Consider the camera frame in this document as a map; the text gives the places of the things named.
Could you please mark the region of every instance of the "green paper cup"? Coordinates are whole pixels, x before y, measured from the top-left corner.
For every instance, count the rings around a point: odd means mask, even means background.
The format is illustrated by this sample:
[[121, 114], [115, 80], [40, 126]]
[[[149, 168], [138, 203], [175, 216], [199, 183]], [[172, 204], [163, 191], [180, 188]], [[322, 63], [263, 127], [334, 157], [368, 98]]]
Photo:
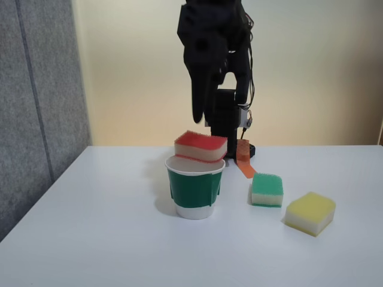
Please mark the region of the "green paper cup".
[[171, 196], [181, 217], [204, 219], [212, 215], [225, 165], [224, 160], [201, 163], [176, 156], [165, 161]]

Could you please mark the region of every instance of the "sponge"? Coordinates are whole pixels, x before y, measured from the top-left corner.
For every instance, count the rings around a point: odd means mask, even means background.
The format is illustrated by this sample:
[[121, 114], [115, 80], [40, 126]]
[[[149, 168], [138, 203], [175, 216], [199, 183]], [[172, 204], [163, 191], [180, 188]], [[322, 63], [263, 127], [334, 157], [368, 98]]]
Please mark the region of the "sponge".
[[286, 209], [285, 224], [317, 237], [334, 218], [336, 204], [316, 193], [307, 193]]
[[174, 143], [175, 155], [204, 163], [217, 163], [227, 153], [227, 138], [187, 131]]
[[282, 179], [276, 175], [256, 173], [253, 177], [251, 201], [256, 206], [281, 207], [283, 201]]

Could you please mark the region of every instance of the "gray fabric panel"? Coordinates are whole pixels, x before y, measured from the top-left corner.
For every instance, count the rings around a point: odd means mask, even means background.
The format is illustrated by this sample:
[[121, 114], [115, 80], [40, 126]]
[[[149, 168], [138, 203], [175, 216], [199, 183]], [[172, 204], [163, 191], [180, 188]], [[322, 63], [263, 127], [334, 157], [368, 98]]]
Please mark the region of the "gray fabric panel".
[[51, 185], [14, 0], [0, 0], [0, 241]]
[[26, 40], [57, 179], [90, 145], [70, 0], [20, 1]]

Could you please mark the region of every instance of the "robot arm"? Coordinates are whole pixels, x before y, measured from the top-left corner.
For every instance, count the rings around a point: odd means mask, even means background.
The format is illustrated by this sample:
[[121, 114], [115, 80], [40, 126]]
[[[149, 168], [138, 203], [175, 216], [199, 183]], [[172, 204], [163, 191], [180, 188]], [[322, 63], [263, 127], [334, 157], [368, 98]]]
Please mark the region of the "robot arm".
[[[191, 78], [194, 121], [199, 123], [205, 114], [211, 134], [227, 138], [229, 158], [235, 158], [241, 112], [247, 113], [254, 96], [248, 54], [253, 24], [241, 0], [186, 0], [178, 24]], [[236, 77], [236, 89], [218, 89], [228, 72]], [[249, 87], [251, 102], [246, 105]]]
[[237, 80], [235, 103], [245, 104], [251, 80], [248, 57], [252, 23], [241, 0], [188, 0], [182, 6], [178, 36], [191, 78], [193, 118], [214, 113], [215, 96], [228, 72]]

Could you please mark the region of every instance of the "red sponge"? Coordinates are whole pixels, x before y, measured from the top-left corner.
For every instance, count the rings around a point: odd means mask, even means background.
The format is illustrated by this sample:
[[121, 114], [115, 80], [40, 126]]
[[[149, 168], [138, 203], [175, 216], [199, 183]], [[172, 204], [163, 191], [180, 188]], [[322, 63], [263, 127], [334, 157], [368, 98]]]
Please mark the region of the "red sponge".
[[175, 155], [205, 163], [216, 163], [227, 153], [227, 139], [187, 131], [174, 143]]

